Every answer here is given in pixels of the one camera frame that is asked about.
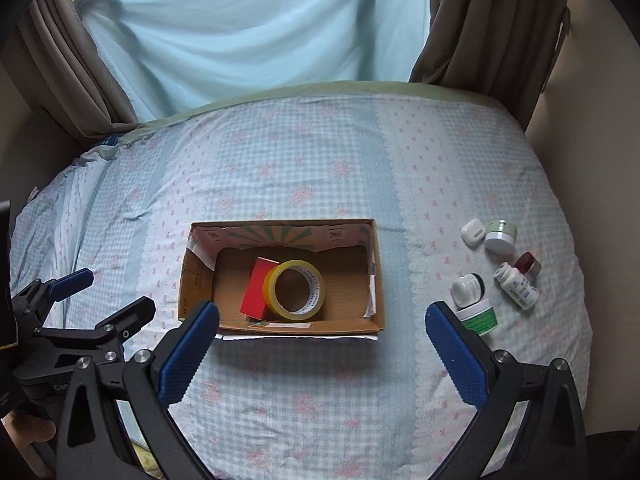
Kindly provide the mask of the person's left hand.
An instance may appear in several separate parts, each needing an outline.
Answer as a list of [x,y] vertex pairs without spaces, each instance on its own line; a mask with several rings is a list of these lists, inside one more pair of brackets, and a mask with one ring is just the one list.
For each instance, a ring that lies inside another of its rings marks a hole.
[[50,420],[15,412],[4,416],[2,422],[16,448],[29,466],[33,470],[43,468],[43,460],[38,456],[32,445],[51,440],[56,433],[55,424]]

